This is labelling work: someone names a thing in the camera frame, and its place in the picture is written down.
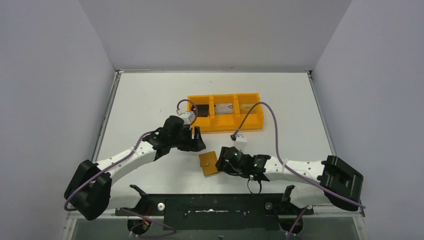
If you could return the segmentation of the tan leather card holder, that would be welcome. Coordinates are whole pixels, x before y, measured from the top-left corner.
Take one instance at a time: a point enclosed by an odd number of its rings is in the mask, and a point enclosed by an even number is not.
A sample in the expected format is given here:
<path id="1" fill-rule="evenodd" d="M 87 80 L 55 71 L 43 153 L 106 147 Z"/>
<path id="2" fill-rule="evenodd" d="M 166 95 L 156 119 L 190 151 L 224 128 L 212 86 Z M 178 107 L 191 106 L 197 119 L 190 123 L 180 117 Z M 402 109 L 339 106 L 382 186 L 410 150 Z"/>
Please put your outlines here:
<path id="1" fill-rule="evenodd" d="M 216 167 L 218 158 L 215 151 L 202 153 L 198 157 L 199 157 L 199 166 L 202 168 L 202 173 L 204 177 L 208 177 L 208 176 L 217 174 L 219 172 Z"/>

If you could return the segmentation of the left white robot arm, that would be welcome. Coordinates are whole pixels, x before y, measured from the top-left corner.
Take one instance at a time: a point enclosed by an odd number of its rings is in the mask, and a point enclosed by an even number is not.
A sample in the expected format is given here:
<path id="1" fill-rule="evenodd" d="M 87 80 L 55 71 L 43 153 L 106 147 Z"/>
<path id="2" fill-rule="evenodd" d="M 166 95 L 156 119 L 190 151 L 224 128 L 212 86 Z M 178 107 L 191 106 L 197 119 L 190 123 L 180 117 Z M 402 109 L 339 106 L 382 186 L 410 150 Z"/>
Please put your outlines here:
<path id="1" fill-rule="evenodd" d="M 136 185 L 113 188 L 113 185 L 139 167 L 153 163 L 176 148 L 183 152 L 206 149 L 199 126 L 191 126 L 171 115 L 162 127 L 144 133 L 134 146 L 104 160 L 81 162 L 64 192 L 66 211 L 78 211 L 87 220 L 106 210 L 127 208 L 143 213 L 148 207 L 146 193 Z"/>

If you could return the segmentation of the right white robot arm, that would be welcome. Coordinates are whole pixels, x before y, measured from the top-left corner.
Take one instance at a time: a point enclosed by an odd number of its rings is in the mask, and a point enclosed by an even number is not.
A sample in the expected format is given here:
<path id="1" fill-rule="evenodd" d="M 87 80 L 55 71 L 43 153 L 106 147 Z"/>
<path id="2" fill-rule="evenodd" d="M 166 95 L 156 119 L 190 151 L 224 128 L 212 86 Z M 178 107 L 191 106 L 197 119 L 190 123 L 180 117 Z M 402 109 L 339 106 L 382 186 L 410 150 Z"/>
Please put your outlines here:
<path id="1" fill-rule="evenodd" d="M 322 161 L 279 160 L 276 156 L 244 154 L 236 147 L 222 147 L 215 164 L 219 172 L 249 181 L 291 182 L 289 195 L 281 199 L 282 209 L 295 213 L 313 205 L 332 204 L 355 212 L 360 203 L 364 177 L 335 155 Z"/>

